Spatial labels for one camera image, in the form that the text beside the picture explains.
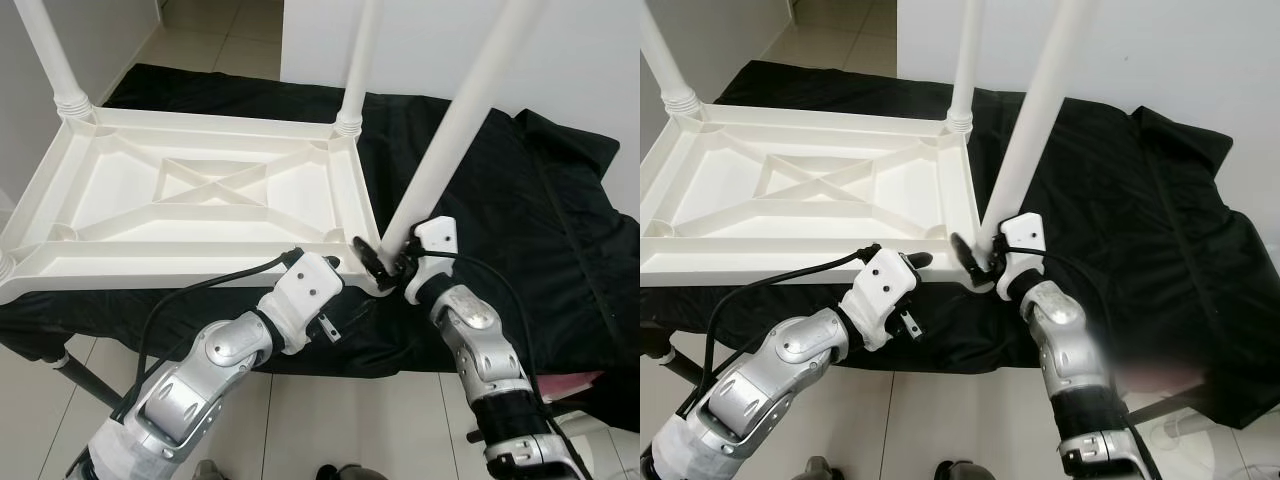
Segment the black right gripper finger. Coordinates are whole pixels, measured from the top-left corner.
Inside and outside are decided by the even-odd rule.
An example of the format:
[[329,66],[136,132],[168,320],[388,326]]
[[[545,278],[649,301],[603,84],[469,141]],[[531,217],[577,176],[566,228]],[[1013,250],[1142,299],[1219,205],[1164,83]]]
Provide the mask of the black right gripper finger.
[[959,261],[963,270],[965,271],[965,274],[969,275],[972,280],[987,279],[987,271],[984,271],[983,268],[979,266],[978,257],[973,253],[973,250],[969,246],[969,243],[965,242],[965,239],[959,233],[954,232],[950,234],[950,244],[955,252],[956,260]]
[[352,239],[352,250],[360,264],[376,283],[392,283],[393,276],[378,256],[376,250],[364,238],[356,236]]

